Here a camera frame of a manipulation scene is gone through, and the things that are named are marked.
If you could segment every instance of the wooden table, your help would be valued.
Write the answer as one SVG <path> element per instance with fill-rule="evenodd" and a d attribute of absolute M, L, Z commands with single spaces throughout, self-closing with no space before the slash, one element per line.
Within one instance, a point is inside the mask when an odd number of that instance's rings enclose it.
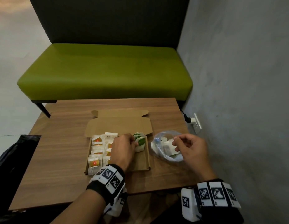
<path fill-rule="evenodd" d="M 174 98 L 59 100 L 10 206 L 18 210 L 74 201 L 86 188 L 84 175 L 89 139 L 84 137 L 91 110 L 144 108 L 149 111 L 153 135 L 164 130 L 187 133 Z M 174 165 L 150 155 L 150 171 L 126 174 L 129 194 L 197 184 L 185 165 Z"/>

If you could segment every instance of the concrete wall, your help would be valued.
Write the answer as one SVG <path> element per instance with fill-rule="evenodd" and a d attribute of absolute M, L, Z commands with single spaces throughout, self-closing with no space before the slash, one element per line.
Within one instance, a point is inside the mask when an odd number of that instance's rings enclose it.
<path fill-rule="evenodd" d="M 178 52 L 246 223 L 289 223 L 289 0 L 191 0 Z"/>

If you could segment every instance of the wall socket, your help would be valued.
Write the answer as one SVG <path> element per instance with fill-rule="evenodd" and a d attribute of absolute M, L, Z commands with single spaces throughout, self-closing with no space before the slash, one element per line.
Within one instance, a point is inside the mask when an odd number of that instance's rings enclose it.
<path fill-rule="evenodd" d="M 199 123 L 196 113 L 194 113 L 193 118 L 191 118 L 191 124 L 193 125 L 195 133 L 198 134 L 201 131 L 202 126 Z"/>

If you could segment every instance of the box lid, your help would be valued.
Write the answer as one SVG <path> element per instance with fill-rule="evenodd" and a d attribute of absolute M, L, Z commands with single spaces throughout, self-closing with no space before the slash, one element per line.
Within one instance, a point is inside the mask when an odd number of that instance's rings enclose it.
<path fill-rule="evenodd" d="M 84 136 L 92 137 L 105 132 L 115 132 L 119 135 L 143 132 L 148 135 L 153 131 L 150 119 L 143 117 L 148 113 L 148 110 L 139 108 L 93 110 L 95 118 L 87 123 Z"/>

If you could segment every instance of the green cushion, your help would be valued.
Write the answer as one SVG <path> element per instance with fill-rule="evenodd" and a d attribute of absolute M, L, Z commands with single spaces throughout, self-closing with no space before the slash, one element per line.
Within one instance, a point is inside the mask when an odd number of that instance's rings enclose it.
<path fill-rule="evenodd" d="M 52 44 L 18 80 L 31 100 L 175 97 L 191 78 L 173 48 Z"/>

